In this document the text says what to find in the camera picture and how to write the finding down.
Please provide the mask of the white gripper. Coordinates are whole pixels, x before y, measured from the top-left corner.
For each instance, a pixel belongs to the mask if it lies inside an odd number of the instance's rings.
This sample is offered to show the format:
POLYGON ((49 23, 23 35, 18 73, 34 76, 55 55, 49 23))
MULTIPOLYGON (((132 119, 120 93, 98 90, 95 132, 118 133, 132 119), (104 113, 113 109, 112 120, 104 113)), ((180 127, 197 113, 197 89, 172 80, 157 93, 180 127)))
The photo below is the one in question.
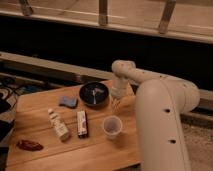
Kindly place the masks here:
POLYGON ((120 99, 126 95, 127 84, 128 84, 128 80, 123 77, 115 76, 114 79, 112 80, 111 96, 114 97, 112 99, 113 112, 115 112, 118 109, 121 103, 120 99))

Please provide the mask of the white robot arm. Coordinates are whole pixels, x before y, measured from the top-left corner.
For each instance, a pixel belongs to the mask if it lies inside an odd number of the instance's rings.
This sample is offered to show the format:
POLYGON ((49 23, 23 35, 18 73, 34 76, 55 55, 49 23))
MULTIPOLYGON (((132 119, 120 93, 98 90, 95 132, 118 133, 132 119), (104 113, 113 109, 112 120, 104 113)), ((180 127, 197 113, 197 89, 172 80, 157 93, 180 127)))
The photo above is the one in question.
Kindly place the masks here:
POLYGON ((192 171, 180 115, 198 106, 198 87, 185 79, 139 69, 132 61, 114 61, 112 72, 115 99, 125 96, 129 81, 138 84, 135 117, 142 171, 192 171))

